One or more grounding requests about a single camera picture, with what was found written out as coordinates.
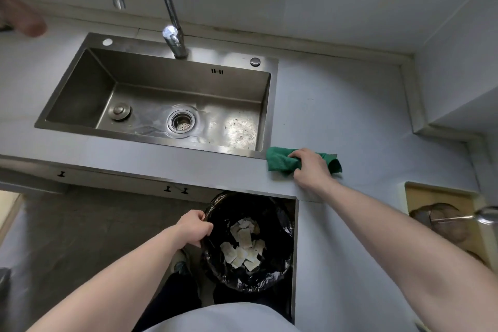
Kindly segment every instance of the green cloth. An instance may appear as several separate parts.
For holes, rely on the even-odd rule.
[[[282,147],[270,147],[266,150],[266,161],[269,171],[279,171],[285,175],[294,172],[296,168],[301,169],[301,159],[290,158],[289,154],[296,149],[284,149]],[[337,160],[336,154],[317,153],[326,162],[331,174],[342,172],[341,164]]]

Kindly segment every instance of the black plastic bag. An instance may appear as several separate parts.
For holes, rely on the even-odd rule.
[[[263,259],[254,272],[245,266],[234,269],[225,262],[220,244],[238,243],[230,233],[230,227],[240,219],[251,218],[257,222],[260,234],[253,239],[265,241]],[[266,196],[225,191],[216,196],[206,210],[207,222],[214,224],[210,236],[202,241],[204,267],[207,267],[221,283],[229,288],[255,293],[268,289],[282,280],[292,266],[294,252],[294,228],[285,206],[277,199]]]

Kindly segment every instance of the white shirt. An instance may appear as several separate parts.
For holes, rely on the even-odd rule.
[[[213,305],[172,317],[146,332],[299,332],[270,307],[254,303]]]

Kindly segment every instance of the countertop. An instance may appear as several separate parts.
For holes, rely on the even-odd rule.
[[[35,129],[88,32],[160,37],[79,20],[47,22],[40,39],[0,33],[0,156],[297,198],[296,326],[411,330],[400,292],[333,210],[292,178],[268,172],[266,161]],[[478,191],[463,144],[412,134],[398,66],[186,37],[189,43],[278,58],[271,145],[337,153],[344,184],[394,207],[405,181]]]

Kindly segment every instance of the sink rim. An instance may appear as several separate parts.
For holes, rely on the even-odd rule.
[[[111,45],[104,45],[103,41],[105,39],[112,39],[113,43]],[[141,54],[147,56],[170,58],[173,60],[184,60],[192,61],[209,65],[222,65],[228,67],[243,68],[251,71],[261,71],[269,72],[270,80],[268,87],[268,98],[266,103],[266,110],[262,110],[262,115],[265,113],[265,126],[262,130],[262,146],[261,151],[232,148],[227,146],[212,145],[209,143],[197,143],[190,142],[182,139],[165,138],[165,137],[154,137],[147,135],[139,135],[133,133],[125,132],[115,132],[109,130],[102,130],[93,127],[72,125],[66,123],[58,123],[47,121],[47,117],[53,108],[55,102],[57,101],[60,93],[62,92],[67,81],[71,77],[73,70],[78,64],[81,56],[87,49],[103,49],[115,52],[128,52],[134,54]],[[212,60],[213,58],[226,58],[229,54],[230,65],[223,63],[222,61]],[[251,58],[257,57],[261,60],[261,64],[258,67],[251,66]],[[193,150],[201,150],[222,154],[230,154],[237,156],[244,156],[249,158],[265,159],[266,149],[271,145],[271,131],[273,125],[273,113],[275,105],[276,96],[276,82],[277,82],[277,71],[278,71],[278,60],[276,58],[267,58],[265,56],[260,56],[257,53],[245,54],[236,52],[226,52],[219,51],[216,49],[208,49],[201,46],[189,46],[189,56],[187,59],[175,59],[173,53],[169,47],[164,43],[159,43],[155,41],[148,41],[143,39],[132,39],[118,36],[111,36],[108,34],[99,33],[88,33],[85,37],[83,44],[80,46],[76,52],[74,58],[72,59],[70,65],[66,69],[63,77],[59,81],[55,90],[50,96],[47,104],[45,105],[43,111],[41,112],[39,118],[37,119],[34,127],[40,129],[48,129],[55,131],[62,131],[67,133],[75,133],[89,136],[98,136],[103,138],[121,139],[126,141],[134,141],[141,143],[151,143],[159,144],[163,146],[180,147]]]

